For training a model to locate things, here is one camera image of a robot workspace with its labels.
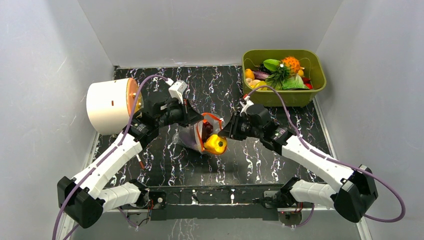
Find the dark maroon toy fruit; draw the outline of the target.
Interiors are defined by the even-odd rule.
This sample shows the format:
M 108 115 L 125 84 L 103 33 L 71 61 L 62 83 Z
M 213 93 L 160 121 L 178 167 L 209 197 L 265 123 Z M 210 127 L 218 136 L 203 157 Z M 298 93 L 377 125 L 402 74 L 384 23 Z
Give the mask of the dark maroon toy fruit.
M 213 134 L 213 132 L 214 132 L 214 126 L 210 122 L 204 120 L 202 122 L 202 128 L 201 128 L 202 142 L 203 143 L 206 142 L 208 138 Z

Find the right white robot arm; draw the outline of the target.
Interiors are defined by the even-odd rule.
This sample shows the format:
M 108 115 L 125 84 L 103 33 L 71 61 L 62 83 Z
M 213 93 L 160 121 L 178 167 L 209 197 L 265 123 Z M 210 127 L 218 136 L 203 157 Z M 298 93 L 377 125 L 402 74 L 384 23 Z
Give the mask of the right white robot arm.
M 346 220 L 357 223 L 378 198 L 371 170 L 358 170 L 330 162 L 330 156 L 308 143 L 293 130 L 271 118 L 261 104 L 247 106 L 234 113 L 218 133 L 220 137 L 243 141 L 257 138 L 268 150 L 291 159 L 319 176 L 324 183 L 291 178 L 275 195 L 265 194 L 265 205 L 273 208 L 295 207 L 307 202 L 335 209 Z

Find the yellow toy bell pepper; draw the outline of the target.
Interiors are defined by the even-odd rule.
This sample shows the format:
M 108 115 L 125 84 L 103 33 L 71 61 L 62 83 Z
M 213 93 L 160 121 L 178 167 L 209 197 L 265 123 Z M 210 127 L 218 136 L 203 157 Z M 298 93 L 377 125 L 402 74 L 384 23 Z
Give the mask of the yellow toy bell pepper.
M 227 150 L 227 139 L 217 134 L 212 134 L 203 143 L 203 147 L 209 153 L 221 155 Z

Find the clear orange zip top bag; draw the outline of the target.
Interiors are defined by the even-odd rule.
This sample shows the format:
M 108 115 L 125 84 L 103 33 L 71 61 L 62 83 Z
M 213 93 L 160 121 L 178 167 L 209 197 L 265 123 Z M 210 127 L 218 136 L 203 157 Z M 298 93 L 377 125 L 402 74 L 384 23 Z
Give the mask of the clear orange zip top bag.
M 227 139 L 218 135 L 223 129 L 224 119 L 209 112 L 201 115 L 202 120 L 175 133 L 172 142 L 202 155 L 222 155 L 228 145 Z

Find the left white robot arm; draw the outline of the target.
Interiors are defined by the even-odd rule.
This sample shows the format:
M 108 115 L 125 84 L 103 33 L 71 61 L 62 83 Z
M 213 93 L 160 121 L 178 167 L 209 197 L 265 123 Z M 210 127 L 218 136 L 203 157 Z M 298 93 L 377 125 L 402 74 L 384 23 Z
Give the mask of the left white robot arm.
M 74 177 L 64 176 L 58 181 L 58 216 L 65 213 L 86 229 L 109 210 L 125 205 L 147 207 L 151 203 L 150 190 L 136 179 L 112 188 L 105 186 L 118 170 L 158 137 L 162 127 L 173 124 L 190 127 L 203 118 L 186 99 L 179 102 L 171 98 L 136 111 L 98 159 Z

